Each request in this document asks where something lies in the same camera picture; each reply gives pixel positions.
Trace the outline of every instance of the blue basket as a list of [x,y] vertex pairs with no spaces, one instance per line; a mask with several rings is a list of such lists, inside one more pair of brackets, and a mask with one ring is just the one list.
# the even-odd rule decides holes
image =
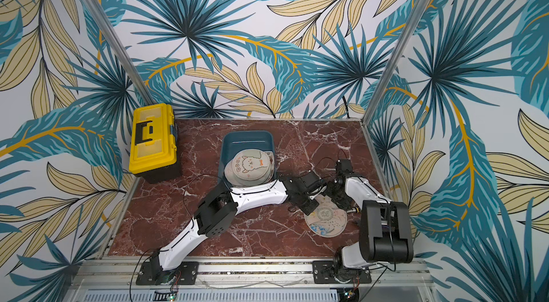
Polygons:
[[219,158],[219,170],[217,175],[223,177],[223,182],[229,187],[233,185],[225,178],[225,166],[231,161],[238,152],[255,148],[262,151],[272,151],[274,154],[274,173],[272,179],[276,177],[276,153],[275,153],[275,141],[273,136],[268,131],[238,131],[231,132],[223,138],[221,144],[221,155]]

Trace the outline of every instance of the metal grate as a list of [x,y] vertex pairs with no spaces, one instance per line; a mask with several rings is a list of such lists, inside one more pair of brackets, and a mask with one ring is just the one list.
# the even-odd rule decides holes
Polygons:
[[[154,289],[132,290],[134,302],[152,301]],[[127,302],[127,290],[89,290],[85,302]],[[334,289],[179,289],[175,301],[200,302],[337,302]]]

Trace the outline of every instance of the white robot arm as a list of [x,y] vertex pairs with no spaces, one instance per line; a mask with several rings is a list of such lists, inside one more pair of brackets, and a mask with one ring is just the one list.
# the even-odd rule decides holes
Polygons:
[[242,189],[219,183],[201,200],[187,227],[151,256],[152,276],[178,268],[196,246],[226,231],[234,216],[245,210],[290,202],[309,215],[318,206],[311,191],[331,197],[344,210],[351,209],[353,201],[362,210],[359,241],[336,253],[336,273],[338,269],[362,269],[378,261],[409,263],[412,260],[407,206],[377,192],[367,179],[353,172],[348,159],[341,159],[336,163],[335,179],[329,182],[309,172],[302,177],[284,177]]

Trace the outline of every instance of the toolbox handle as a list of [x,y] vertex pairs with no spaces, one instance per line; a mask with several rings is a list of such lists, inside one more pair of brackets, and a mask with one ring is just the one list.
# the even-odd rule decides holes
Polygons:
[[152,139],[143,139],[143,129],[147,127],[147,123],[149,122],[152,122],[152,120],[147,120],[136,124],[136,138],[134,141],[134,145],[139,145],[143,142],[152,141]]

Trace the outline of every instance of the cartoon alpaca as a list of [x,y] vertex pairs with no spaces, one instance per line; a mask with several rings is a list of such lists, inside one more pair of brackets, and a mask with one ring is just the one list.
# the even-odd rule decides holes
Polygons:
[[247,157],[243,155],[242,159],[242,167],[244,168],[244,170],[242,171],[243,174],[250,172],[251,170],[266,168],[269,166],[268,161],[265,161],[261,158]]

